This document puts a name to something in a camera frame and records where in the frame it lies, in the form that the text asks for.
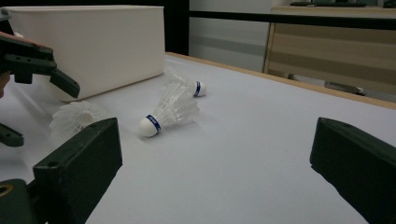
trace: shuttlecock cork base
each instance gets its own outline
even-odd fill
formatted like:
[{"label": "shuttlecock cork base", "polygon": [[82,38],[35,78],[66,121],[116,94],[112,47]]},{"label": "shuttlecock cork base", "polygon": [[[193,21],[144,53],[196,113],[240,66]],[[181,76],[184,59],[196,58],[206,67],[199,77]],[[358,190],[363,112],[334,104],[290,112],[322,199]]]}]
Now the shuttlecock cork base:
[{"label": "shuttlecock cork base", "polygon": [[170,83],[154,112],[140,121],[140,134],[151,137],[161,129],[185,122],[197,115],[198,102],[193,99],[191,88],[179,82]]},{"label": "shuttlecock cork base", "polygon": [[195,82],[195,93],[194,96],[203,96],[206,94],[206,84],[204,82]]},{"label": "shuttlecock cork base", "polygon": [[158,121],[151,115],[146,116],[139,123],[139,132],[145,137],[154,136],[161,130]]}]

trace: robotic arm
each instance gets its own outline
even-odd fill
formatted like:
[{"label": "robotic arm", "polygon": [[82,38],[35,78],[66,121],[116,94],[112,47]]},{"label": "robotic arm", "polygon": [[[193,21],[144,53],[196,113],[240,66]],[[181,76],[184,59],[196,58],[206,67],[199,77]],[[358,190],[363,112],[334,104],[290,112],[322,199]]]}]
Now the robotic arm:
[{"label": "robotic arm", "polygon": [[86,223],[121,166],[117,119],[97,121],[35,165],[31,183],[0,181],[0,223]]},{"label": "robotic arm", "polygon": [[[49,82],[59,89],[74,98],[79,94],[78,83],[57,68],[51,48],[0,32],[0,76],[7,72],[14,75],[15,82],[25,84],[32,83],[33,74],[50,76]],[[0,142],[20,147],[23,137],[0,124]]]}]

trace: white cardboard box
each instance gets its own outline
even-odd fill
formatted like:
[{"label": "white cardboard box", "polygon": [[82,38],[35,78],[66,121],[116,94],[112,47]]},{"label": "white cardboard box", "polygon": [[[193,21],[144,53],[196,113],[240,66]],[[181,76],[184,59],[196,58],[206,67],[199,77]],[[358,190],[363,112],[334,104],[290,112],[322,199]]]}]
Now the white cardboard box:
[{"label": "white cardboard box", "polygon": [[[58,68],[78,82],[78,99],[158,76],[164,67],[163,7],[4,7],[15,35],[54,50]],[[61,101],[76,99],[47,76],[34,81]]]}]

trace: shuttlecock feather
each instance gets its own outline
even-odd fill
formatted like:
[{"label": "shuttlecock feather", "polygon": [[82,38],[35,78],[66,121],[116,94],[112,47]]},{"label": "shuttlecock feather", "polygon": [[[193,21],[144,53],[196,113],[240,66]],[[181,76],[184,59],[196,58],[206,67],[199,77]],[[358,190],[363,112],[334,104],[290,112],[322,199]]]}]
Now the shuttlecock feather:
[{"label": "shuttlecock feather", "polygon": [[98,105],[82,101],[61,106],[52,118],[52,123],[49,125],[51,138],[59,146],[88,125],[102,119],[109,119],[111,116]]},{"label": "shuttlecock feather", "polygon": [[182,85],[189,86],[191,87],[193,96],[203,96],[206,94],[206,84],[204,82],[193,81],[171,66],[166,66],[163,72],[168,77],[168,84],[180,82]]},{"label": "shuttlecock feather", "polygon": [[193,99],[190,86],[180,82],[170,83],[154,112],[139,123],[139,132],[151,137],[161,129],[192,119],[199,112],[198,102]]}]

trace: blue band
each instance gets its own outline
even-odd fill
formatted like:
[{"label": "blue band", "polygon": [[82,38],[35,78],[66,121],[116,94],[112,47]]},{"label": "blue band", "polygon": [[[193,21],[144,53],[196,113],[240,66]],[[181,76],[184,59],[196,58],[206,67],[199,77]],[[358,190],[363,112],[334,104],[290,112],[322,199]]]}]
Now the blue band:
[{"label": "blue band", "polygon": [[149,121],[151,121],[152,124],[154,124],[155,128],[157,129],[157,132],[161,130],[160,123],[158,123],[158,121],[154,117],[148,115],[146,119],[148,119]]},{"label": "blue band", "polygon": [[197,89],[195,90],[194,96],[197,96],[200,90],[201,90],[201,83],[197,81]]}]

